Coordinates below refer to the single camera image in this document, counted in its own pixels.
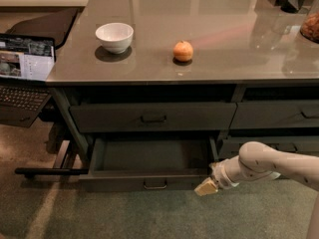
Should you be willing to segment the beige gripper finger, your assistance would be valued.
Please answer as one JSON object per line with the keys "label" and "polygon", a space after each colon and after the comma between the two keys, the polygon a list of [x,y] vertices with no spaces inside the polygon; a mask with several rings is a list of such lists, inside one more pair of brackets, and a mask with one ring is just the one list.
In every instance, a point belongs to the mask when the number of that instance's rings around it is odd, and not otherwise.
{"label": "beige gripper finger", "polygon": [[218,192],[218,188],[214,181],[209,177],[205,179],[195,190],[194,192],[198,196],[204,196],[209,194],[214,194]]}

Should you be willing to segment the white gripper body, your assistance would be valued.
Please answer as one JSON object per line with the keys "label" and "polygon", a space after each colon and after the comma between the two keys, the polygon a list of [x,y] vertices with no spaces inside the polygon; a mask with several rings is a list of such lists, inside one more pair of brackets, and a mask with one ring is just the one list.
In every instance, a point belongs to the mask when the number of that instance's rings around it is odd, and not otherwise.
{"label": "white gripper body", "polygon": [[214,162],[210,165],[211,178],[219,189],[231,189],[238,185],[234,181],[239,172],[239,166],[232,161]]}

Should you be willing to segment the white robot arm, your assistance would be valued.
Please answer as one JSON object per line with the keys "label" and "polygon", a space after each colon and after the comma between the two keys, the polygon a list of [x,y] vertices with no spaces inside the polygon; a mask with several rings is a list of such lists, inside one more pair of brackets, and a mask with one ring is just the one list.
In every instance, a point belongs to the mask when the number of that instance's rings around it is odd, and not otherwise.
{"label": "white robot arm", "polygon": [[211,163],[211,174],[195,188],[199,196],[231,189],[242,182],[274,180],[280,175],[319,191],[319,157],[276,150],[258,141],[246,142],[237,156]]}

